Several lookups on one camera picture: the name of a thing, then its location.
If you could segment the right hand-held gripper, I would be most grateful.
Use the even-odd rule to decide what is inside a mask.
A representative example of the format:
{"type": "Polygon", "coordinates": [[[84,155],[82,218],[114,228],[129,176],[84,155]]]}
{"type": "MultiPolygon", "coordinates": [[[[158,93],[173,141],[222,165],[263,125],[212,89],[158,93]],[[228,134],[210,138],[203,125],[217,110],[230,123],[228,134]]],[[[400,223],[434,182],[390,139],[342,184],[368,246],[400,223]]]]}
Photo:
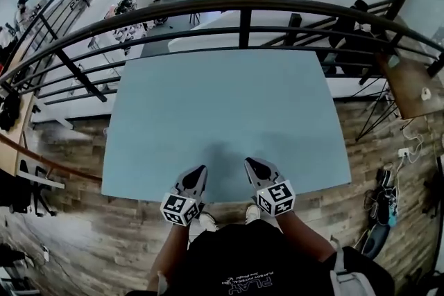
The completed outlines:
{"type": "Polygon", "coordinates": [[[244,168],[254,190],[259,189],[258,184],[274,184],[256,192],[259,208],[271,217],[293,210],[296,194],[290,181],[284,180],[275,164],[265,159],[249,157],[244,160],[244,168]]]}

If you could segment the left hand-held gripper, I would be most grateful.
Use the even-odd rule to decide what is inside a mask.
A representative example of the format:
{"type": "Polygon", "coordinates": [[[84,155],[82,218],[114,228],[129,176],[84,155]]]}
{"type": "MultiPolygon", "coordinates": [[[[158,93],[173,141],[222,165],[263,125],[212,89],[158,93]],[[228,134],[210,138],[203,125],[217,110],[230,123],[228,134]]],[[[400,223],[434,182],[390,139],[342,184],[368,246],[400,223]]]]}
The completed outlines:
{"type": "Polygon", "coordinates": [[[188,226],[200,213],[201,196],[207,183],[207,167],[196,166],[182,173],[175,183],[180,193],[192,194],[192,198],[173,193],[166,193],[160,205],[160,211],[167,222],[174,225],[188,226]]]}

